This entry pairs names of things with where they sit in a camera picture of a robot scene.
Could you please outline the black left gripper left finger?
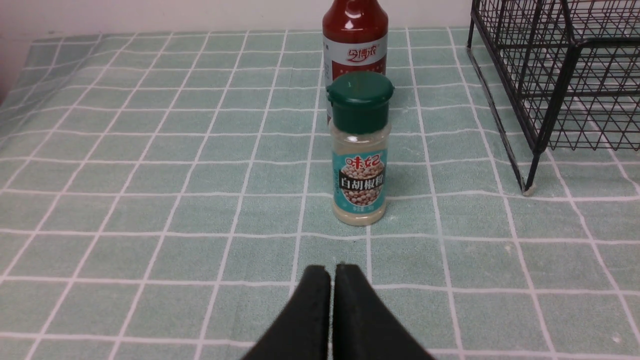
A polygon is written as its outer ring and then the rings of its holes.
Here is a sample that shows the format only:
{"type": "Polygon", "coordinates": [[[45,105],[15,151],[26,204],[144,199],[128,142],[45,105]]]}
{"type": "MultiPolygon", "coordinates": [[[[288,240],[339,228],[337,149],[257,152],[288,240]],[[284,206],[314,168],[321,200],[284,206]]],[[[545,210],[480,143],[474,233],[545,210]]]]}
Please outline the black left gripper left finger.
{"type": "Polygon", "coordinates": [[[322,265],[304,269],[278,317],[244,360],[326,360],[329,347],[330,275],[322,265]]]}

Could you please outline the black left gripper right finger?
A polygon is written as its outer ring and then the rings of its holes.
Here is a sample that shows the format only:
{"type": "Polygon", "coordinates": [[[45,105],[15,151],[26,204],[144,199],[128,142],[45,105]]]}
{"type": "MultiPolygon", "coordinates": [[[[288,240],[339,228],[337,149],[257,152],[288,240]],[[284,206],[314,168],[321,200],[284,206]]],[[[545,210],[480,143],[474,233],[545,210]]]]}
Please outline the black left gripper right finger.
{"type": "Polygon", "coordinates": [[[432,360],[384,304],[356,264],[334,273],[334,360],[432,360]]]}

